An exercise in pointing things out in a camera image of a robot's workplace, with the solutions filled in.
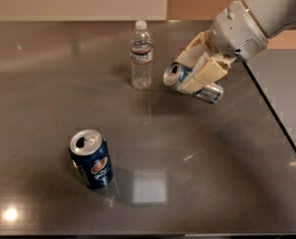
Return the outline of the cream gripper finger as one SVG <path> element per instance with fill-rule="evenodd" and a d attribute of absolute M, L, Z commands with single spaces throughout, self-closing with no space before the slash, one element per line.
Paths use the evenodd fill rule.
<path fill-rule="evenodd" d="M 191 66 L 191 72 L 177 87 L 180 93 L 191 95 L 223 78 L 236 58 L 203 52 L 200 55 L 185 53 L 176 60 L 184 66 Z"/>
<path fill-rule="evenodd" d="M 200 60 L 204 63 L 210 60 L 209 31 L 199 32 L 175 59 L 185 66 L 195 66 Z"/>

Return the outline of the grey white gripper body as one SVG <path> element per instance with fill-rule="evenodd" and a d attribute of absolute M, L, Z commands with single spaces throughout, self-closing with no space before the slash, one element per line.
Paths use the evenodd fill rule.
<path fill-rule="evenodd" d="M 246 62 L 263 51 L 268 44 L 250 9 L 241 1 L 233 1 L 221 11 L 209 29 L 210 44 L 222 55 Z"/>

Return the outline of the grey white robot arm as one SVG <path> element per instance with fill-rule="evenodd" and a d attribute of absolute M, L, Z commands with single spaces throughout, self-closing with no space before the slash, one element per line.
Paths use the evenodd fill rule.
<path fill-rule="evenodd" d="M 227 75 L 231 64 L 246 62 L 268 41 L 296 26 L 296 0 L 237 0 L 221 11 L 176 58 L 191 68 L 175 86 L 194 94 Z"/>

